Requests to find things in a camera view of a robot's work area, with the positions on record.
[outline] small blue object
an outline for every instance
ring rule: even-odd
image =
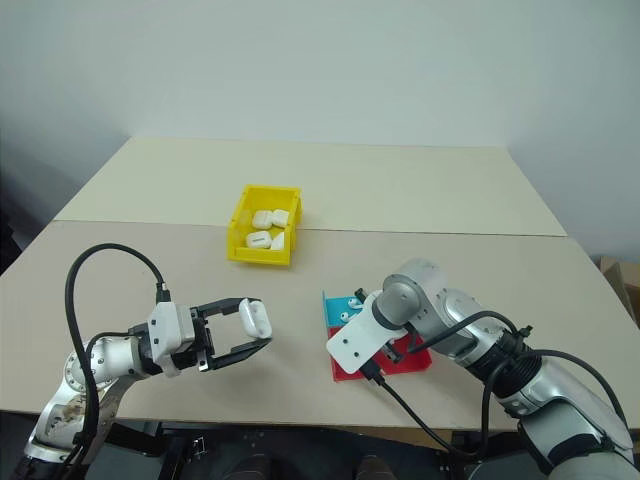
[[[343,321],[340,316],[346,312],[349,317],[360,313],[360,309],[351,308],[349,306],[349,300],[355,299],[358,305],[360,301],[356,297],[334,297],[327,298],[325,293],[322,292],[322,303],[324,305],[324,321],[327,324],[327,328],[331,327],[344,327],[347,322]]]

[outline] white wall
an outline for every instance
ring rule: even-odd
[[[32,229],[129,135],[507,145],[589,253],[637,260],[639,112],[637,0],[0,0]]]

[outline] black cable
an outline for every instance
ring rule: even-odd
[[[65,458],[64,462],[62,462],[60,464],[60,467],[58,467],[58,470],[57,470],[57,472],[54,475],[52,480],[60,480],[62,478],[62,475],[64,474],[64,471],[71,464],[71,461],[78,454],[78,452],[80,451],[81,448],[82,448],[82,445],[80,445],[79,443],[73,447],[73,449],[71,450],[69,455],[67,455],[67,458]]]
[[[429,348],[435,345],[436,343],[441,342],[442,340],[445,340],[446,338],[450,337],[451,335],[455,334],[456,332],[460,331],[461,329],[465,328],[466,326],[470,325],[471,323],[483,317],[496,318],[500,320],[502,323],[504,323],[505,325],[507,325],[509,329],[512,331],[512,333],[514,333],[514,335],[517,336],[517,344],[513,351],[518,352],[521,350],[522,343],[524,342],[524,339],[529,335],[529,332],[531,331],[531,327],[527,327],[526,329],[522,329],[518,331],[515,325],[513,324],[513,322],[511,322],[511,320],[504,317],[503,315],[497,312],[492,312],[492,311],[482,311],[467,317],[466,319],[464,319],[454,327],[451,327],[445,330],[444,332],[440,333],[439,335],[437,335],[427,343],[421,344],[418,347],[410,346],[408,351],[410,353],[415,353],[425,348]],[[415,330],[415,328],[413,328],[413,326],[411,326],[410,328],[407,328],[407,330],[409,331],[410,334],[417,335],[417,331]],[[380,371],[379,371],[380,367],[377,364],[375,364],[375,362],[372,362],[372,361],[367,362],[367,364],[363,366],[361,371],[364,373],[367,379],[375,380],[378,385],[384,388],[400,404],[400,406],[409,414],[409,416],[439,445],[441,445],[443,448],[445,448],[447,451],[449,451],[453,455],[456,455],[468,461],[475,461],[475,460],[481,460],[484,457],[489,445],[489,406],[491,404],[491,394],[493,393],[493,388],[495,386],[495,383],[499,375],[509,364],[514,364],[520,361],[521,359],[529,358],[529,357],[545,357],[545,356],[557,357],[557,358],[562,358],[564,360],[568,360],[570,362],[575,363],[576,365],[579,365],[580,367],[588,371],[591,375],[593,375],[593,377],[600,383],[600,385],[606,392],[607,396],[609,397],[609,401],[611,402],[611,405],[613,406],[614,411],[616,412],[618,417],[620,417],[620,420],[623,422],[625,427],[627,427],[628,429],[627,421],[626,421],[624,412],[622,410],[622,406],[620,405],[620,402],[618,401],[616,394],[614,393],[609,383],[607,383],[605,378],[595,368],[593,368],[584,360],[574,355],[571,355],[569,353],[560,352],[557,350],[539,349],[539,350],[529,350],[519,354],[514,354],[514,356],[512,357],[504,359],[491,371],[491,373],[487,377],[487,380],[484,384],[484,388],[482,391],[480,447],[475,452],[465,452],[463,450],[455,448],[453,445],[443,440],[433,429],[431,429],[426,423],[424,423],[424,421],[413,411],[413,409],[402,399],[402,397],[391,386],[389,386],[386,383],[386,381],[384,380],[384,377],[380,374]]]
[[[79,451],[80,453],[78,454],[78,458],[74,462],[74,466],[72,467],[71,471],[74,471],[82,463],[87,455],[91,443],[93,442],[93,439],[96,436],[96,433],[98,431],[98,406],[100,403],[95,378],[93,376],[93,373],[91,372],[91,362],[89,360],[89,355],[87,355],[87,352],[82,345],[82,336],[80,335],[78,321],[76,319],[73,295],[75,290],[76,277],[78,275],[80,267],[91,255],[101,250],[119,250],[133,255],[134,257],[141,260],[145,265],[147,265],[147,267],[149,267],[156,278],[156,303],[160,301],[169,301],[171,299],[171,295],[165,287],[164,279],[162,278],[160,270],[158,270],[153,262],[145,257],[142,253],[134,250],[131,247],[127,247],[126,245],[121,245],[118,243],[102,243],[99,245],[94,245],[93,247],[85,250],[71,265],[69,273],[67,274],[67,281],[65,284],[64,305],[65,313],[67,316],[67,325],[69,327],[69,334],[71,336],[71,341],[73,343],[76,355],[78,356],[78,361],[80,362],[80,368],[82,369],[82,373],[84,375],[86,392],[85,416],[82,431],[75,439],[78,442],[78,446],[81,448],[81,450]],[[94,337],[92,339],[92,341],[94,341],[94,344],[95,341],[98,340],[98,338],[100,337],[98,336],[97,338]]]
[[[489,445],[489,406],[491,404],[491,394],[493,392],[493,387],[495,385],[496,380],[500,376],[500,373],[511,363],[517,362],[524,358],[529,357],[558,357],[564,360],[568,360],[570,362],[575,363],[576,365],[581,366],[589,373],[591,373],[595,379],[602,385],[602,388],[607,393],[609,400],[613,406],[614,411],[620,417],[620,420],[624,423],[625,427],[627,426],[627,421],[622,411],[622,407],[616,394],[613,392],[613,389],[609,385],[609,383],[604,379],[604,377],[591,365],[589,365],[584,360],[571,355],[569,353],[560,352],[557,350],[529,350],[527,352],[523,352],[516,357],[506,358],[502,362],[500,362],[496,368],[492,370],[487,378],[487,381],[484,384],[484,388],[482,391],[482,414],[481,414],[481,427],[480,427],[480,447],[475,452],[465,452],[463,450],[455,448],[453,445],[449,444],[445,440],[443,440],[433,429],[431,429],[424,421],[413,411],[413,409],[404,401],[404,399],[391,387],[389,386],[382,375],[374,376],[372,379],[376,381],[378,385],[384,388],[399,404],[400,406],[409,414],[409,416],[431,437],[433,438],[439,445],[445,448],[447,451],[456,455],[460,458],[463,458],[468,461],[476,461],[481,460],[488,448]]]
[[[98,342],[98,340],[100,340],[101,338],[105,338],[105,337],[129,337],[129,336],[130,336],[130,334],[127,333],[127,332],[102,332],[102,333],[99,333],[97,335],[94,335],[94,337],[87,344],[87,349],[86,349],[87,357],[89,357],[89,363],[91,363],[93,347]],[[93,411],[91,410],[92,408],[94,408],[94,407],[90,406],[90,410],[89,410],[90,411],[90,415],[93,413]],[[86,446],[86,448],[82,449],[82,451],[78,455],[78,459],[76,460],[76,462],[74,462],[73,467],[71,468],[71,470],[68,473],[69,477],[71,477],[73,475],[73,473],[75,473],[76,469],[82,464],[82,462],[84,461],[84,459],[87,456],[88,452],[89,452],[89,446]]]
[[[485,318],[485,317],[495,318],[496,320],[499,320],[500,322],[505,324],[509,328],[509,330],[511,330],[511,333],[513,333],[514,335],[518,334],[518,329],[513,324],[513,322],[511,320],[509,320],[507,317],[505,317],[504,315],[502,315],[502,314],[500,314],[498,312],[493,312],[491,310],[483,310],[481,312],[476,312],[473,315],[469,315],[467,318],[465,318],[461,322],[458,322],[453,327],[447,328],[445,331],[439,333],[438,335],[436,335],[435,337],[430,339],[428,342],[425,342],[425,343],[422,343],[420,345],[415,346],[415,345],[413,345],[414,338],[412,338],[412,345],[409,346],[409,348],[407,349],[407,352],[409,352],[409,353],[417,353],[417,352],[420,352],[422,350],[426,350],[427,348],[430,348],[430,347],[434,346],[436,343],[440,343],[442,340],[446,340],[451,335],[453,335],[454,333],[459,332],[463,328],[468,327],[473,322],[476,322],[476,321],[480,320],[481,318]]]
[[[479,459],[481,455],[484,454],[484,452],[481,450],[478,450],[477,452],[465,452],[463,450],[460,450],[454,447],[453,445],[448,443],[446,440],[444,440],[442,437],[440,437],[440,435],[438,435],[433,429],[431,429],[429,425],[424,423],[422,419],[418,416],[418,414],[413,411],[413,409],[407,404],[407,402],[403,400],[403,398],[398,394],[398,392],[396,392],[387,382],[385,382],[384,379],[382,380],[382,382],[378,383],[378,385],[380,385],[387,392],[389,392],[389,395],[391,395],[396,400],[396,402],[398,402],[400,406],[409,414],[409,416],[418,425],[420,425],[420,428],[422,428],[431,438],[433,438],[440,446],[442,446],[442,448],[444,448],[448,452],[452,453],[453,455],[456,455],[457,457],[464,458],[469,461]]]
[[[591,365],[589,365],[587,362],[585,362],[581,358],[571,355],[570,353],[560,352],[558,350],[546,350],[546,349],[529,350],[528,352],[523,352],[520,355],[518,355],[518,360],[520,360],[521,358],[536,357],[536,356],[562,358],[564,360],[568,360],[569,362],[575,363],[576,365],[579,365],[580,367],[584,368],[602,386],[607,396],[609,397],[609,401],[611,402],[611,406],[613,407],[613,410],[616,412],[616,415],[620,417],[620,420],[622,420],[622,423],[624,424],[624,426],[627,429],[629,429],[629,426],[627,425],[627,418],[625,417],[624,411],[622,410],[622,405],[620,405],[620,401],[618,400],[618,397],[616,397],[616,394],[613,391],[613,388],[611,388],[611,385],[609,385],[609,383],[604,379],[602,374],[598,372],[595,368],[593,368]]]

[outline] table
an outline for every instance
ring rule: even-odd
[[[304,229],[566,235],[498,147],[134,137],[56,220],[224,227],[249,183],[300,187]]]
[[[140,382],[124,397],[122,417],[413,426],[381,389],[332,381],[321,295],[372,290],[407,258],[424,256],[444,269],[451,286],[518,325],[534,325],[531,345],[559,348],[596,366],[626,407],[630,426],[640,426],[640,386],[629,374],[640,364],[640,333],[570,238],[301,230],[292,266],[274,269],[227,261],[223,227],[126,222],[53,222],[2,276],[1,408],[38,412],[57,388],[72,349],[64,279],[82,250],[104,241],[125,243],[153,259],[176,302],[255,295],[265,301],[274,327],[272,344],[242,364]],[[153,287],[135,259],[119,252],[96,256],[78,277],[81,332],[89,337],[144,321]],[[219,352],[241,341],[240,332],[237,317],[212,322]],[[481,386],[447,359],[434,354],[427,372],[390,382],[432,426],[478,428]],[[596,389],[590,379],[586,383]],[[491,427],[513,425],[494,403]]]
[[[250,182],[302,188],[303,222],[288,269],[225,258],[225,226]],[[628,374],[640,364],[638,329],[504,148],[129,140],[0,279],[0,408],[39,412],[57,388],[72,349],[67,270],[106,241],[153,259],[176,302],[260,297],[274,327],[274,341],[246,362],[138,383],[122,417],[414,427],[380,389],[332,381],[321,298],[379,288],[421,256],[438,263],[451,286],[517,325],[534,325],[532,346],[593,363],[629,424],[640,426],[640,386]],[[76,287],[85,338],[144,321],[153,286],[135,259],[92,258]],[[245,341],[237,317],[214,319],[212,332],[218,353]],[[481,385],[449,360],[433,360],[427,372],[390,382],[433,427],[478,428]],[[497,403],[491,427],[514,427]]]

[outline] cardboard box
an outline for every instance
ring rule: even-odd
[[[640,264],[621,262],[613,257],[600,259],[600,271],[640,327]]]

